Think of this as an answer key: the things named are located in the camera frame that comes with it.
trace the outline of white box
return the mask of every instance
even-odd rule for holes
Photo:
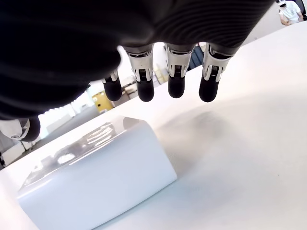
[[[119,117],[43,159],[18,201],[40,230],[91,230],[176,178],[150,126]]]

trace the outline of black fingertip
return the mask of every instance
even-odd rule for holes
[[[121,98],[121,85],[119,78],[116,81],[112,81],[111,78],[106,79],[106,83],[104,83],[106,96],[109,100],[115,102]]]
[[[179,98],[184,93],[185,77],[168,76],[168,93],[173,98]]]
[[[214,78],[205,80],[202,76],[201,84],[200,84],[200,91],[199,91],[200,98],[204,102],[213,101],[217,95],[218,86],[219,86],[219,82],[216,82]]]
[[[34,141],[39,136],[40,121],[38,117],[36,116],[36,117],[29,118],[29,123],[30,123],[29,131],[27,135],[22,139],[22,141],[26,141],[26,142]]]
[[[139,98],[144,102],[151,101],[154,97],[153,79],[137,82]]]

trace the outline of white tabletop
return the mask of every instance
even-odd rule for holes
[[[167,84],[133,99],[0,171],[1,230],[36,230],[16,201],[34,162],[106,117],[146,120],[178,180],[98,230],[305,230],[307,226],[307,22],[240,48],[217,98],[198,96],[201,67],[182,98]]]

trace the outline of robotic hand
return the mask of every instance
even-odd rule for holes
[[[37,116],[70,103],[90,81],[102,79],[108,98],[118,100],[117,46],[126,50],[139,97],[148,102],[154,96],[153,44],[165,42],[168,91],[179,98],[195,44],[207,42],[199,96],[211,102],[229,59],[272,4],[273,0],[2,1],[0,130],[10,138],[35,139]]]

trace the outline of white shirt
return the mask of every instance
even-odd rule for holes
[[[285,16],[291,22],[298,22],[299,16],[298,13],[301,12],[301,9],[294,1],[286,1],[285,7],[279,8],[279,14]]]

